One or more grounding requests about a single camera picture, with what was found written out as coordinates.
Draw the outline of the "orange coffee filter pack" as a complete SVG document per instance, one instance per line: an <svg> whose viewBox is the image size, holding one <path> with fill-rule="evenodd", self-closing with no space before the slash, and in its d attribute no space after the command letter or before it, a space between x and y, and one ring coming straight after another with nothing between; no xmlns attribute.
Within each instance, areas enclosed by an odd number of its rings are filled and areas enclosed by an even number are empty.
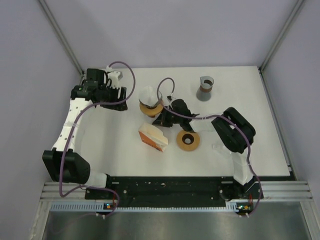
<svg viewBox="0 0 320 240"><path fill-rule="evenodd" d="M164 133L152 124L144 122L139 127L138 133L143 143L160 152L164 152L169 145L169 140L164 136Z"/></svg>

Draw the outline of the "smoked glass dripper cone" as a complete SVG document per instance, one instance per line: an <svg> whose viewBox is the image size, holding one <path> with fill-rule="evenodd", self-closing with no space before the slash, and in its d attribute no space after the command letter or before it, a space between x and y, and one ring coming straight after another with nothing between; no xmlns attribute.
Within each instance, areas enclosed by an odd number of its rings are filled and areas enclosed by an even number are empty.
<svg viewBox="0 0 320 240"><path fill-rule="evenodd" d="M156 108L162 101L162 97L158 99L154 92L140 94L138 99L139 102L148 109Z"/></svg>

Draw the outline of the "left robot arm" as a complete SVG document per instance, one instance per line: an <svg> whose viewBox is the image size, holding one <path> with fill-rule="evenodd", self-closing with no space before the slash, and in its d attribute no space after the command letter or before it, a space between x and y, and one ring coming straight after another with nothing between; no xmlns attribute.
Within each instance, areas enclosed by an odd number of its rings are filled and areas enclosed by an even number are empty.
<svg viewBox="0 0 320 240"><path fill-rule="evenodd" d="M45 150L42 160L54 182L75 183L96 187L102 198L109 198L114 191L108 175L96 172L81 156L81 145L93 110L102 107L126 111L127 89L120 85L121 71L107 67L105 70L89 68L86 78L70 94L68 114L58 139L52 149Z"/></svg>

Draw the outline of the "clear glass dripper cone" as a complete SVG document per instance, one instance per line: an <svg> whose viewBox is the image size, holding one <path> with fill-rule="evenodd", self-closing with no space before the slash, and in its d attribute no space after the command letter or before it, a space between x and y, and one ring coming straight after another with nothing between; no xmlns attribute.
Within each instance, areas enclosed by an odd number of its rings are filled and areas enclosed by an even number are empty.
<svg viewBox="0 0 320 240"><path fill-rule="evenodd" d="M220 155L229 156L232 154L232 152L223 144L212 144L212 149Z"/></svg>

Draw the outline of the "grey glass carafe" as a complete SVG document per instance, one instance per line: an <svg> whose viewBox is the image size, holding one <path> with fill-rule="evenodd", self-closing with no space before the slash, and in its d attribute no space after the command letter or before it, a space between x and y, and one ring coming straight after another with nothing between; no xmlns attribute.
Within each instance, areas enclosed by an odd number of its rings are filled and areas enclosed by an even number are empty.
<svg viewBox="0 0 320 240"><path fill-rule="evenodd" d="M211 98L214 82L211 76L200 77L200 85L196 92L196 97L199 101L206 102Z"/></svg>

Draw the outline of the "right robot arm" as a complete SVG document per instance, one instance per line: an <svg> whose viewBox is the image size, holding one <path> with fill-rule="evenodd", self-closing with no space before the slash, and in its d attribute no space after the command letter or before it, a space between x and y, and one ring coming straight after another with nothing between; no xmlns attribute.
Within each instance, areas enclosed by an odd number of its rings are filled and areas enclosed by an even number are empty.
<svg viewBox="0 0 320 240"><path fill-rule="evenodd" d="M233 192L239 198L245 198L252 191L250 182L256 176L250 156L256 135L255 128L234 107L228 107L222 114L199 115L192 113L182 99L176 99L164 106L154 126L171 128L179 125L185 132L215 132L229 150L233 160Z"/></svg>

